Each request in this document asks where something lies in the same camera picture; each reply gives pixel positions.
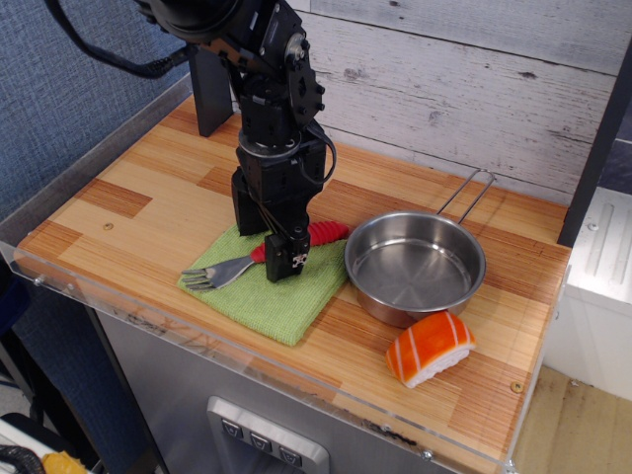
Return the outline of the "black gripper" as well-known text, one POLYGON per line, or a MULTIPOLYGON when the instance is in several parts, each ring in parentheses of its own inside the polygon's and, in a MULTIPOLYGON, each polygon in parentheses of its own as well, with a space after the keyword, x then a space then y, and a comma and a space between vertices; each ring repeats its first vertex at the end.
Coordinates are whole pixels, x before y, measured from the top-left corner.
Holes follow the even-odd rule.
POLYGON ((264 240, 269 281, 300 275, 310 251, 307 206, 324 186, 325 143, 303 135, 265 146, 240 135, 236 155, 231 193, 239 235, 274 233, 264 240))

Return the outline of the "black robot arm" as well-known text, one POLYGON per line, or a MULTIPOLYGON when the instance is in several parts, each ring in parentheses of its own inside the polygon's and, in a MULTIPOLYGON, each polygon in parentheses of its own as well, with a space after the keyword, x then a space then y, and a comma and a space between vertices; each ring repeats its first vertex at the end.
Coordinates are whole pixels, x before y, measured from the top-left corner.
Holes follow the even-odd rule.
POLYGON ((268 280, 300 274, 311 247, 307 206, 336 166, 335 147, 315 119, 324 88, 300 17, 284 1, 142 1, 139 8, 226 68, 242 121, 231 179, 238 230, 268 234, 268 280))

